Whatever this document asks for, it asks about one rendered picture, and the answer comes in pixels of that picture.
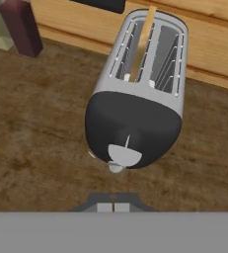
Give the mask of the grey toaster lever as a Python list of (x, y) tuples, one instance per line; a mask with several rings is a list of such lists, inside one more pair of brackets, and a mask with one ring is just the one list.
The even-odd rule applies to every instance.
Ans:
[(109, 145), (108, 153), (111, 160), (122, 167), (136, 165), (142, 157), (142, 154), (136, 150), (115, 144)]

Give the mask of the tan bread slice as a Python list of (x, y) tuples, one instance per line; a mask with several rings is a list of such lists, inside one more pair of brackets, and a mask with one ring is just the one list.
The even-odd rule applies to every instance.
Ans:
[(154, 16), (156, 14), (157, 7), (150, 6), (147, 12), (146, 19), (144, 21), (140, 38), (138, 41), (137, 49), (131, 65), (129, 81), (134, 82), (139, 73), (139, 67), (143, 58), (143, 54), (146, 52), (147, 41), (149, 40), (150, 31), (153, 25)]

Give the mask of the silver and black toaster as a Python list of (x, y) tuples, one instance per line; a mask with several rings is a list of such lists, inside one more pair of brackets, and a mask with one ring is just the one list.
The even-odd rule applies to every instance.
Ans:
[[(170, 150), (182, 128), (189, 45), (184, 21), (156, 11), (139, 73), (129, 81), (148, 9), (136, 9), (124, 19), (86, 109), (90, 153), (114, 173), (152, 164)], [(136, 165), (122, 167), (111, 160), (110, 144), (142, 157)]]

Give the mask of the dark maroon bottle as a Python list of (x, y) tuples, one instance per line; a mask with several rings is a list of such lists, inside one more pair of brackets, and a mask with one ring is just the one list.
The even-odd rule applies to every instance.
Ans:
[(0, 14), (18, 53), (37, 57), (43, 49), (32, 6), (25, 0), (5, 0)]

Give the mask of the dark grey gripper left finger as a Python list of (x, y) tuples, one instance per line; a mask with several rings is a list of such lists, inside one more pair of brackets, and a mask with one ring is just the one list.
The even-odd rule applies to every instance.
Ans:
[(91, 193), (83, 204), (75, 207), (72, 211), (112, 212), (112, 195), (109, 193)]

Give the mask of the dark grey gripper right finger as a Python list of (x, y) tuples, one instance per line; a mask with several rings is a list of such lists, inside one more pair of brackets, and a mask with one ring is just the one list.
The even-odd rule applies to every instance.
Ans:
[(115, 212), (154, 211), (153, 207), (145, 205), (137, 193), (116, 193), (114, 195)]

